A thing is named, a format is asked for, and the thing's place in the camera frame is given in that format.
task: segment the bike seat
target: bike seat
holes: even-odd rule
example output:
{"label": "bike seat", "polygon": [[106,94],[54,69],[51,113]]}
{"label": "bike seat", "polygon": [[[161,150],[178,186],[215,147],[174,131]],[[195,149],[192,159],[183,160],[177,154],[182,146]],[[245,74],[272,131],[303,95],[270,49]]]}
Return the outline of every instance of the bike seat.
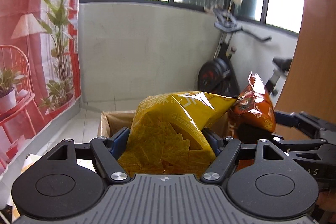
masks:
{"label": "bike seat", "polygon": [[285,59],[285,58],[273,58],[273,63],[279,68],[279,70],[282,73],[288,72],[291,64],[292,64],[292,58],[291,59]]}

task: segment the orange snack bag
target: orange snack bag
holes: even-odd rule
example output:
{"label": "orange snack bag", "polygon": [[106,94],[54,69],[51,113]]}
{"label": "orange snack bag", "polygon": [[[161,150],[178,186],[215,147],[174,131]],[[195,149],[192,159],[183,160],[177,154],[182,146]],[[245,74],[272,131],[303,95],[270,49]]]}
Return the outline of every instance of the orange snack bag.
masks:
{"label": "orange snack bag", "polygon": [[242,123],[265,129],[270,133],[275,130],[273,105],[261,78],[256,73],[250,73],[248,86],[227,113],[229,132],[235,138],[238,138],[236,131]]}

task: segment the yellow chip bag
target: yellow chip bag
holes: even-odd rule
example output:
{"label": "yellow chip bag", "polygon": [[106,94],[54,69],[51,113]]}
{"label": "yellow chip bag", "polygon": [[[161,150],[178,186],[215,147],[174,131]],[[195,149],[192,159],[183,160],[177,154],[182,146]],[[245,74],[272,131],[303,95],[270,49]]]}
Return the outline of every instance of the yellow chip bag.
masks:
{"label": "yellow chip bag", "polygon": [[135,113],[119,164],[130,176],[195,173],[200,177],[216,158],[201,130],[236,100],[206,92],[147,97]]}

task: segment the exercise bike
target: exercise bike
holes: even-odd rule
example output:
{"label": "exercise bike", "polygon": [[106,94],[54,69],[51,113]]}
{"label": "exercise bike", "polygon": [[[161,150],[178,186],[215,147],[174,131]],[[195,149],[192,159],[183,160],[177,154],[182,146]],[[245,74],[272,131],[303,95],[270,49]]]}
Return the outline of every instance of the exercise bike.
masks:
{"label": "exercise bike", "polygon": [[243,29],[230,12],[232,3],[241,5],[242,0],[231,0],[229,10],[220,8],[212,9],[217,17],[215,27],[221,30],[221,37],[218,41],[213,60],[206,62],[199,71],[197,89],[199,91],[228,97],[237,97],[241,90],[231,64],[231,57],[236,52],[235,47],[230,47],[232,36],[237,32],[244,32],[261,43],[267,42],[272,38],[261,38],[256,34]]}
{"label": "exercise bike", "polygon": [[287,78],[292,61],[292,58],[273,58],[273,63],[275,64],[276,68],[273,71],[273,75],[265,85],[265,89],[270,95],[276,96],[278,94],[279,91],[275,88],[275,86],[280,77]]}

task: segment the white flower pot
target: white flower pot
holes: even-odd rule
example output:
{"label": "white flower pot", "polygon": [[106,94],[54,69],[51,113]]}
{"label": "white flower pot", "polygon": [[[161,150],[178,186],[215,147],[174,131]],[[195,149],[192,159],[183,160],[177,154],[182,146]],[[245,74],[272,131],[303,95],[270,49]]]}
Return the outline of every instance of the white flower pot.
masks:
{"label": "white flower pot", "polygon": [[15,90],[0,98],[0,114],[16,106]]}

